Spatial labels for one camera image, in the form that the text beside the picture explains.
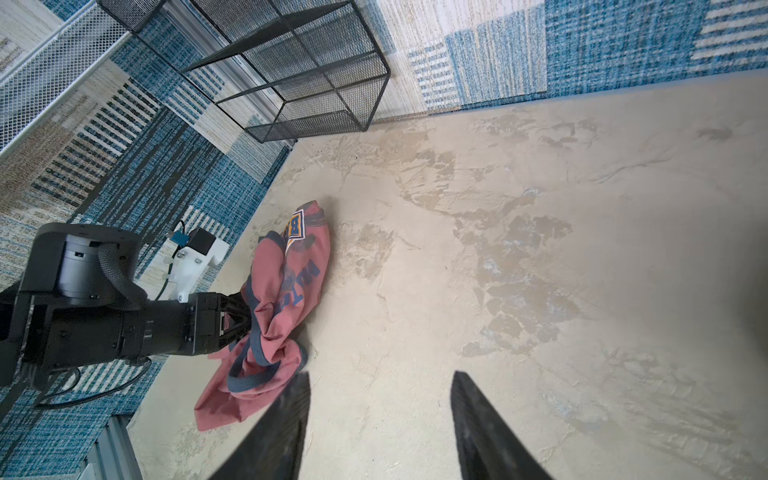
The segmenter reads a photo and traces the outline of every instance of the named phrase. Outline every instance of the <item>blue and beige rug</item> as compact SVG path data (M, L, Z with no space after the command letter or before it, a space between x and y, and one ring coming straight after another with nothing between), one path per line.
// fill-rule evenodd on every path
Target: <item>blue and beige rug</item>
M0 2L0 72L84 3ZM392 67L377 121L768 66L766 0L357 3ZM197 58L165 18L145 34L164 55ZM233 92L213 67L191 80L212 96ZM161 259L173 249L164 234L176 220L235 244L288 152L277 142L259 145L131 40L2 159L0 287L21 275L40 225L68 221L141 233L138 281L156 293L166 268ZM216 274L211 269L199 289ZM33 429L27 394L0 425L0 475L73 472L109 415L135 411L162 361L126 392L45 413ZM133 374L119 363L88 367L73 395Z

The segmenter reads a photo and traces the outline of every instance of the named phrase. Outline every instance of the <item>beige floor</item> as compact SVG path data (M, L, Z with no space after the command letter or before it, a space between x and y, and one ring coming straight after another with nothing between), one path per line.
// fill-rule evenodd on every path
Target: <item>beige floor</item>
M458 478L469 372L558 480L768 478L768 74L301 140L214 290L317 199L302 478ZM147 480L206 478L215 369L168 361L131 426Z

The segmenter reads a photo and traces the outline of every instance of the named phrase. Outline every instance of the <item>braided cable sleeve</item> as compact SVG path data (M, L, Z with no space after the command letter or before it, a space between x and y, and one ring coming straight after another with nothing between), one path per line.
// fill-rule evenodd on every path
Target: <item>braided cable sleeve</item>
M147 292L129 279L120 268L118 246L115 243L102 243L98 248L98 262L104 276L114 288L128 300L128 305L121 305L120 310L141 310L147 302Z

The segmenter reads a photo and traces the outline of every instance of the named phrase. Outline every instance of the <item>black cable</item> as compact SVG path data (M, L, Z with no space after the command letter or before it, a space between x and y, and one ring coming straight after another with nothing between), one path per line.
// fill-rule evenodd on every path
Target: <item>black cable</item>
M168 275L170 275L171 269L174 268L174 258L176 258L176 254L179 253L179 250L181 250L181 247L176 245L176 250L174 251L174 254L170 256L170 263L168 264ZM163 296L163 292L165 291L165 287L168 286L168 277L165 277L165 281L163 282L163 287L160 289L160 292L157 294L157 296L154 298L154 301L157 302L161 296Z
M38 410L59 410L59 409L67 409L69 407L74 407L78 405L83 405L84 403L93 402L94 400L104 398L105 396L111 395L115 392L120 392L122 389L125 389L134 383L138 382L139 379L146 375L147 372L149 372L149 367L152 365L152 360L147 359L147 362L144 364L144 368L136 375L134 378L128 380L126 383L117 386L113 389L107 390L106 392L97 393L96 395L87 396L83 399L77 399L77 400L71 400L70 402L62 402L62 403L38 403L35 405L35 408Z
M147 292L128 278L121 265L116 243L102 243L98 246L98 263L101 272L112 286L125 297L117 302L120 310L141 310L147 302Z
M187 224L184 222L184 220L181 220L181 219L179 219L179 220L176 222L176 225L178 225L179 223L181 223L181 233L183 233L183 234L185 234L185 235L186 235L186 234L187 234ZM170 256L170 259L171 259L171 260L173 260L173 259L176 257L176 254L177 254L177 253L179 253L179 250L181 250L181 247L179 247L178 245L176 245L176 251L174 252L174 254L173 254L173 255L171 255L171 256ZM168 275L170 275L170 269L172 269L172 268L174 268L174 264L173 264L173 263L171 263L170 265L168 265ZM157 296L154 298L154 301L155 301L155 302L157 302L157 301L160 299L160 297L161 297L161 296L163 296L163 292L165 291L165 287L166 287L166 286L168 286L168 278L167 278L167 277L166 277L165 281L163 282L163 287L162 287L162 288L160 288L160 292L159 292L159 293L157 294Z
M59 396L59 395L64 395L65 393L71 392L72 390L74 390L74 388L76 386L78 386L78 383L80 383L80 378L82 378L82 373L80 372L80 369L77 368L77 367L73 367L73 368L67 370L67 373L70 374L70 375L72 373L74 373L74 383L72 383L72 386L69 387L68 389L59 390L57 392L49 393L46 396L44 396L42 398L42 400L51 399L51 398L53 398L55 396ZM61 383L61 386L64 386L66 384L67 384L67 381L65 380L64 382Z

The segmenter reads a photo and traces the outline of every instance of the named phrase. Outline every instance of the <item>floor stain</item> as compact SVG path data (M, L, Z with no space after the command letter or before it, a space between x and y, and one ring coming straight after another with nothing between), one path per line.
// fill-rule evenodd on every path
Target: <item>floor stain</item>
M357 164L396 172L400 165L408 162L418 165L430 161L434 164L443 163L435 152L422 147L427 143L430 131L424 121L417 120L409 122L406 129L383 131L371 137L359 134L337 135L324 144L318 157L341 171L344 176Z
M628 424L642 432L648 447L727 480L768 478L768 462L740 432L739 421L713 407L711 394L673 362L646 352L605 352L608 373L602 389L621 392Z
M394 232L383 230L373 223L362 227L341 223L334 229L333 235L337 250L333 252L332 265L328 269L331 275L354 270L367 280L381 274L395 242Z
M541 135L539 141L554 148L570 150L569 144L583 144L586 147L592 145L592 141L598 137L598 124L592 118L585 118L578 122L560 122L549 127L537 128Z
M573 427L572 432L586 435L604 449L624 441L627 433L602 404L592 400L574 403L554 390L545 391L542 397L557 416Z
M528 140L528 132L535 122L534 118L522 118L516 114L507 114L500 117L479 119L470 124L470 128L474 131L503 137L505 142L517 144Z
M488 228L495 227L502 218L509 215L513 210L525 207L526 205L532 205L536 201L536 197L541 195L541 193L542 190L539 188L528 188L519 197L506 201L504 206L498 211L478 208L471 212L451 214L456 219L454 235L457 232L462 232L468 225L477 230L487 230Z
M698 131L699 138L707 137L707 140L726 141L733 136L733 130L725 128L702 128Z
M214 452L229 435L230 427L226 425L207 432L199 432L194 423L187 425L176 434L173 440L174 458L183 461L177 461L175 465L167 465L166 470L174 473L173 480L205 478L201 472L204 465L210 464Z
M472 177L475 179L476 182L483 181L485 179L485 175L490 174L495 167L493 165L487 165L483 168L470 168L469 170L472 172Z
M480 223L477 227L482 230L483 226ZM454 235L462 234L464 228L460 223ZM496 346L516 353L529 351L535 345L557 339L558 324L579 315L580 310L567 292L520 264L545 243L563 238L571 230L567 222L553 217L521 214L507 220L505 232L493 241L482 231L476 234L475 277L489 298L485 308L494 317L484 328L500 335L486 335Z
M462 347L461 356L483 356L497 351L498 348L494 346L483 345L480 342L470 342Z

